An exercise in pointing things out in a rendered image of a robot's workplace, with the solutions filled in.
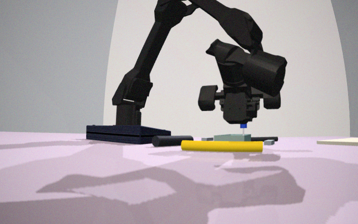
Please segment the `keyboard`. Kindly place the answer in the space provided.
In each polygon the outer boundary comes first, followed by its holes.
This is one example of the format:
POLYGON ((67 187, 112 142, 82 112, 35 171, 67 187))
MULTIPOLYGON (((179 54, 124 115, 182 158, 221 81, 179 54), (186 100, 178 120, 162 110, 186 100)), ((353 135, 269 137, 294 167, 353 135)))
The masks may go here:
POLYGON ((222 141, 222 142, 250 142, 251 134, 225 134, 225 135, 214 135, 213 141, 222 141))

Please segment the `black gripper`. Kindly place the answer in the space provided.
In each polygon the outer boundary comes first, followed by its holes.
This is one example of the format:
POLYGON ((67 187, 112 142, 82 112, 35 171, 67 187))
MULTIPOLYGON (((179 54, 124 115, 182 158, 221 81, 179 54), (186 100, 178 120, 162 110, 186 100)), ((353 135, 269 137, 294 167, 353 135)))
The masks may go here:
MULTIPOLYGON (((248 90, 252 95, 253 102, 257 103, 259 110, 259 101, 263 99, 263 107, 267 110, 279 109, 281 107, 280 92, 276 97, 272 97, 264 92, 261 92, 253 87, 245 84, 244 80, 237 83, 228 83, 223 81, 223 90, 230 91, 232 94, 240 93, 240 90, 248 90)), ((218 90, 217 85, 202 86, 199 93, 198 106, 202 111, 213 111, 215 106, 215 100, 219 101, 221 105, 220 110, 224 109, 224 91, 216 92, 218 90)))

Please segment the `yellow cylinder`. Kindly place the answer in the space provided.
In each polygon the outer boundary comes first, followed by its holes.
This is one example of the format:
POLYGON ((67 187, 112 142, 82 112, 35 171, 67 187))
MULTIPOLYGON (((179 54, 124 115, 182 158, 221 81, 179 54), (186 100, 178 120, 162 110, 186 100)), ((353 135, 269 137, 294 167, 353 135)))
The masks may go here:
POLYGON ((188 141, 182 140, 183 151, 205 151, 205 152, 263 152, 263 142, 222 142, 222 141, 188 141))

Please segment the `blue stylus with white tip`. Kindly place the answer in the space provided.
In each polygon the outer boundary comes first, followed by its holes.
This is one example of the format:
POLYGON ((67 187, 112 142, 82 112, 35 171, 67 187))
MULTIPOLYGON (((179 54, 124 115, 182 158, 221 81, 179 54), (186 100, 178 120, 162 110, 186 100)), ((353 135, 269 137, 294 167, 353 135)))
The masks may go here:
POLYGON ((247 124, 240 124, 240 128, 243 128, 243 134, 244 134, 244 128, 247 128, 247 124))

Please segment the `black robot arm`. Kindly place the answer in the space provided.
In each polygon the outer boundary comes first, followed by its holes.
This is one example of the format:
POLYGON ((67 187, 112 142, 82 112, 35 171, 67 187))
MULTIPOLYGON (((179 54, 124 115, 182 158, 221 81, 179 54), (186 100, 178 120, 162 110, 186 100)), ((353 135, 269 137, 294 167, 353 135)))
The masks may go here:
MULTIPOLYGON (((186 0, 158 0, 154 10, 155 22, 136 64, 124 75, 112 98, 112 105, 117 106, 116 126, 141 125, 140 109, 145 107, 153 87, 150 73, 170 29, 198 8, 216 19, 239 44, 216 39, 206 50, 206 54, 215 57, 222 79, 228 83, 244 80, 246 85, 272 97, 281 91, 287 60, 263 51, 263 32, 247 12, 226 7, 217 0, 188 0, 192 3, 190 5, 182 1, 186 0)), ((229 124, 247 124, 257 118, 257 103, 253 102, 248 90, 240 90, 237 94, 224 91, 223 98, 223 118, 229 124)))

